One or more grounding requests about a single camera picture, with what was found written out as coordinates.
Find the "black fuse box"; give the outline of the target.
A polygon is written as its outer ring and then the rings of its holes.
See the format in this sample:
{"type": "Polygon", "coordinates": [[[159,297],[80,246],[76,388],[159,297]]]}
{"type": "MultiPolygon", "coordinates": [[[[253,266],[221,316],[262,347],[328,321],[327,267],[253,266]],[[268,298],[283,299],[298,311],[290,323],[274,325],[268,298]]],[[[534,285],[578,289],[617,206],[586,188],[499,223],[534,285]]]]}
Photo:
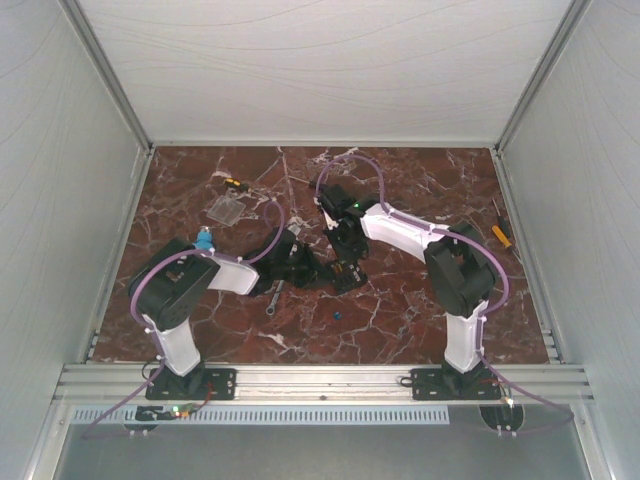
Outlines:
{"type": "Polygon", "coordinates": [[[331,274],[331,286],[336,295],[358,289],[368,282],[368,276],[357,262],[346,263],[334,260],[326,264],[331,274]]]}

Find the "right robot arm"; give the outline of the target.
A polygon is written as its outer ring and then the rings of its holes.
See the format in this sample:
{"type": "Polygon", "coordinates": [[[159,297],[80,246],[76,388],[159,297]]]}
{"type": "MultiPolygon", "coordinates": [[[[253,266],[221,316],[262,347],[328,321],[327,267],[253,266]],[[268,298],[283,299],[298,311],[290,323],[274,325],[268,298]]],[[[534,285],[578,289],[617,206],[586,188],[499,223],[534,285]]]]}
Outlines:
{"type": "Polygon", "coordinates": [[[320,185],[315,203],[339,260],[355,263],[378,241],[423,261],[446,312],[443,388],[453,397],[468,395],[478,383],[483,313],[503,273],[478,232],[466,223],[450,227],[402,213],[377,195],[357,200],[340,185],[320,185]]]}

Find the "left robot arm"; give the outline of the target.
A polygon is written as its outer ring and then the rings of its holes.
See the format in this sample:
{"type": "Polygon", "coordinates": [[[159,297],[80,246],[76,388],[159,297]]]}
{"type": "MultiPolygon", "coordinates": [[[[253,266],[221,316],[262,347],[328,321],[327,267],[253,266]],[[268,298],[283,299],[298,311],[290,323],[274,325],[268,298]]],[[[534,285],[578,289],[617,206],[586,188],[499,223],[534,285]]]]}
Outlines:
{"type": "Polygon", "coordinates": [[[205,230],[190,243],[175,237],[134,274],[129,283],[132,316],[152,335],[170,386],[184,398],[199,395],[206,375],[196,367],[190,316],[210,290],[255,297],[283,281],[298,289],[328,284],[330,272],[311,247],[287,228],[272,229],[263,244],[241,257],[218,252],[205,230]]]}

